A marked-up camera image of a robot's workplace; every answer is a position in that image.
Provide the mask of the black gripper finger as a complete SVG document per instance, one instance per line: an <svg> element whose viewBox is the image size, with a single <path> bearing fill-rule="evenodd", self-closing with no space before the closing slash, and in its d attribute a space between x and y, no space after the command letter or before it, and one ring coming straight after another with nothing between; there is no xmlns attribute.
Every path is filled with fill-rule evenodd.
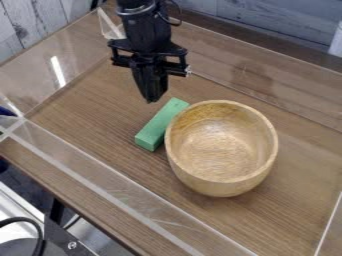
<svg viewBox="0 0 342 256"><path fill-rule="evenodd" d="M151 89L151 81L153 81L153 70L149 65L133 65L131 71L134 75L134 79L141 91L141 94L149 103L153 102L153 89Z"/></svg>
<svg viewBox="0 0 342 256"><path fill-rule="evenodd" d="M163 68L155 67L151 75L150 101L157 102L169 90L169 74Z"/></svg>

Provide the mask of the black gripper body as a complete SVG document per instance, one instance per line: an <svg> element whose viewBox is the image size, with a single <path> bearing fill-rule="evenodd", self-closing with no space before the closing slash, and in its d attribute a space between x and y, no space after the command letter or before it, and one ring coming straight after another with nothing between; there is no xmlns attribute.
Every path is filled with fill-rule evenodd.
<svg viewBox="0 0 342 256"><path fill-rule="evenodd" d="M121 67L149 65L163 68L169 75L186 77L190 67L186 61L188 49L171 40L173 22L166 6L119 6L117 14L122 19L125 39L111 39L114 64Z"/></svg>

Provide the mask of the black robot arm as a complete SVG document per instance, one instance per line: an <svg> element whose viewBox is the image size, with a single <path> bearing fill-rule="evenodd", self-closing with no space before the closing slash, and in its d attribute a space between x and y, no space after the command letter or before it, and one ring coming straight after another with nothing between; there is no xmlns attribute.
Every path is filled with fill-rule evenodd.
<svg viewBox="0 0 342 256"><path fill-rule="evenodd" d="M166 0L117 0L117 14L126 37L109 40L113 64L131 69L143 98L157 102L169 90L169 76L190 73L189 50L171 41L171 27L182 21L171 22Z"/></svg>

